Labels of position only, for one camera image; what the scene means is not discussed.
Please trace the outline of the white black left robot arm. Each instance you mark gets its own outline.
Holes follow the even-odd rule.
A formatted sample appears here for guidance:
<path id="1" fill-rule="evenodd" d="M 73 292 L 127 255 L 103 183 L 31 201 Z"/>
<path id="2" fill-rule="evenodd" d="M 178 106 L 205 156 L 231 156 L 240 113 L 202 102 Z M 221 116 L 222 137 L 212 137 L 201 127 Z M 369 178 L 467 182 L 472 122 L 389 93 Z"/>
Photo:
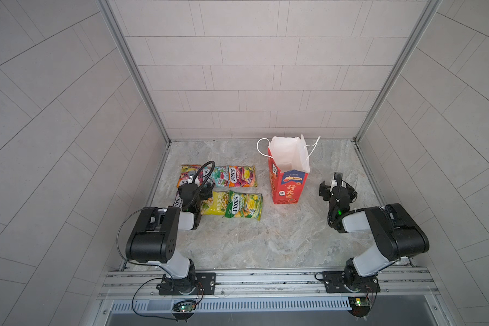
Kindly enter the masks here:
<path id="1" fill-rule="evenodd" d="M 201 201 L 212 197 L 213 183 L 207 186 L 179 188 L 179 198 L 189 206 L 158 208 L 147 206 L 140 210 L 130 233 L 123 258 L 132 264 L 157 266 L 164 271 L 156 286 L 161 296 L 188 296 L 199 292 L 215 292 L 216 274 L 197 272 L 194 262 L 176 250 L 180 230 L 197 229 L 201 218 Z"/>

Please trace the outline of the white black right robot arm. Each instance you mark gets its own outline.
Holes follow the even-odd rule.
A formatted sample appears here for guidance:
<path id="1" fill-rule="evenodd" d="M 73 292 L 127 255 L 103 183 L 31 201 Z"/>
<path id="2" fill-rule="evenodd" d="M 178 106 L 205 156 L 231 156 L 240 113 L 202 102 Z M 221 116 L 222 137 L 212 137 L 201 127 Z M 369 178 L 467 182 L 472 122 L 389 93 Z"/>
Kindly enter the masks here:
<path id="1" fill-rule="evenodd" d="M 374 244 L 362 254 L 347 260 L 340 276 L 323 272 L 321 279 L 336 289 L 358 293 L 380 290 L 376 276 L 402 258 L 429 251 L 429 239 L 407 210 L 399 204 L 351 209 L 358 193 L 335 172 L 331 184 L 319 184 L 319 196 L 328 202 L 327 224 L 346 234 L 370 231 Z"/>

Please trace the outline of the red paper gift bag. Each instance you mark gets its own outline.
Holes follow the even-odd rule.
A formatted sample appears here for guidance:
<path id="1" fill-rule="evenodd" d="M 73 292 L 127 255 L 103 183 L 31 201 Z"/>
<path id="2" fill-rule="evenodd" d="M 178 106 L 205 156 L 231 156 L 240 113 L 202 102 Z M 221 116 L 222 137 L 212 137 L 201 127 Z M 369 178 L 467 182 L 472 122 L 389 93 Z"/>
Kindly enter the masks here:
<path id="1" fill-rule="evenodd" d="M 320 140 L 317 138 L 311 145 L 306 143 L 303 135 L 258 140 L 256 148 L 259 154 L 268 159 L 274 204 L 298 203 L 311 172 L 310 157 Z"/>

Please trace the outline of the orange snack packet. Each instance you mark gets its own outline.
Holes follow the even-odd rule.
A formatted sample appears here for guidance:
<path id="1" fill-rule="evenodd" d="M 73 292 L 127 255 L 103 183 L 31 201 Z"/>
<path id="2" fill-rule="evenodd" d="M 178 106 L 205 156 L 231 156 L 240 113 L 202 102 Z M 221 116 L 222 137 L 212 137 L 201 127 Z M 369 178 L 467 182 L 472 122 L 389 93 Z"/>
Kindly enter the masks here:
<path id="1" fill-rule="evenodd" d="M 257 173 L 255 166 L 241 167 L 241 166 L 229 166 L 229 187 L 257 187 Z"/>

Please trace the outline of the red orange Fox's candy bag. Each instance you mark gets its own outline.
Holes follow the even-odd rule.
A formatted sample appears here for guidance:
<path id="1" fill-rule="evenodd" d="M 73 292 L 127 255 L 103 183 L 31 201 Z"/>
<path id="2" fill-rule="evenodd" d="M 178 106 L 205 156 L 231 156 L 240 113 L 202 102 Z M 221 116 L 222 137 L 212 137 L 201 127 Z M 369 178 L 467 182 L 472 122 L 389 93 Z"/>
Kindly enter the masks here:
<path id="1" fill-rule="evenodd" d="M 198 170 L 199 170 L 200 167 L 201 167 L 201 165 L 199 165 L 199 164 L 192 164 L 192 165 L 183 164 L 181 166 L 181 172 L 180 172 L 179 180 L 177 182 L 177 187 L 180 187 L 183 184 L 187 184 L 187 174 L 188 174 L 188 172 L 189 171 L 196 171 L 196 172 L 198 172 Z"/>

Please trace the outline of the green Fox's candy bag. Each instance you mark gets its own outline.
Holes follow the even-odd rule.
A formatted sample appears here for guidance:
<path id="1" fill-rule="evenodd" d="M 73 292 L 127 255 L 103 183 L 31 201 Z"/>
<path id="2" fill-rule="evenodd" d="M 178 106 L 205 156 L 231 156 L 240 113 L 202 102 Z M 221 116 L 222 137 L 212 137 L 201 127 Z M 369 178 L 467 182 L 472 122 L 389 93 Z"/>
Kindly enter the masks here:
<path id="1" fill-rule="evenodd" d="M 224 216 L 261 220 L 264 198 L 262 194 L 245 194 L 229 191 L 228 205 Z"/>

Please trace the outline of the purple snack packet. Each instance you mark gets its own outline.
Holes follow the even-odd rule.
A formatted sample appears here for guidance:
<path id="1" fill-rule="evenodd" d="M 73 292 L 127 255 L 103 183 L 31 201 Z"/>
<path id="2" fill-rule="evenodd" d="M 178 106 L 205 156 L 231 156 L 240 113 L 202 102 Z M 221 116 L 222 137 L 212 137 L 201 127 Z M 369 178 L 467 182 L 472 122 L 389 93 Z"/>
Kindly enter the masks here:
<path id="1" fill-rule="evenodd" d="M 179 193 L 179 191 L 177 191 L 177 193 L 175 195 L 175 200 L 174 200 L 174 203 L 173 203 L 173 207 L 180 208 L 180 209 L 182 209 L 182 207 L 183 207 L 183 199 L 182 199 L 181 194 Z"/>

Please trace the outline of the teal snack packet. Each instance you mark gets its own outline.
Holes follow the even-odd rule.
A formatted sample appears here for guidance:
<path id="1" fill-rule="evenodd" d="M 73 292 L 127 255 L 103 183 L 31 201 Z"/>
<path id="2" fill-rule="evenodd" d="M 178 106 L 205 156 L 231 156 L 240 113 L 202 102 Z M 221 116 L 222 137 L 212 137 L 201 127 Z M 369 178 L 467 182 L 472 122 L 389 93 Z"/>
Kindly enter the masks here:
<path id="1" fill-rule="evenodd" d="M 215 187 L 228 187 L 230 180 L 228 166 L 215 167 L 211 174 L 211 180 Z"/>

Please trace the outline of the yellow green snack packet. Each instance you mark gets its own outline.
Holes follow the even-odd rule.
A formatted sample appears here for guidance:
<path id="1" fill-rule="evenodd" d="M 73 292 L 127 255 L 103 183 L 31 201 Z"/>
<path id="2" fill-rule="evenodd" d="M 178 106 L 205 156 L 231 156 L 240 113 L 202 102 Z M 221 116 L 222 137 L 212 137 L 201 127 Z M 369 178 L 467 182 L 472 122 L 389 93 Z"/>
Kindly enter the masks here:
<path id="1" fill-rule="evenodd" d="M 230 192 L 213 192 L 212 197 L 201 202 L 202 215 L 225 215 L 230 200 Z"/>

